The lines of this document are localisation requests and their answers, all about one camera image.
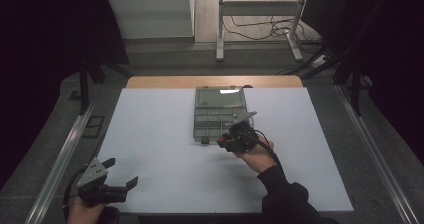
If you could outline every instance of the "person's left hand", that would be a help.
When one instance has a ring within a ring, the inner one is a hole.
[[[105,206],[105,204],[98,204],[91,207],[77,196],[73,201],[67,223],[96,224]]]

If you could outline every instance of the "white tabletop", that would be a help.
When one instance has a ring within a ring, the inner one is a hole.
[[[352,211],[306,88],[245,89],[254,128],[275,143],[289,182],[309,190],[318,211]],[[260,213],[257,174],[218,145],[193,139],[195,89],[123,89],[98,155],[116,158],[106,183],[138,185],[124,213]]]

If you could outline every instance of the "person's right hand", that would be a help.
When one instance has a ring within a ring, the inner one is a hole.
[[[269,143],[267,143],[265,138],[260,135],[259,140],[265,144],[269,144],[271,149],[274,149],[274,143],[272,141],[268,141]],[[243,159],[247,165],[257,173],[261,173],[275,165],[271,154],[258,144],[256,144],[255,147],[248,152],[234,154],[236,157]]]

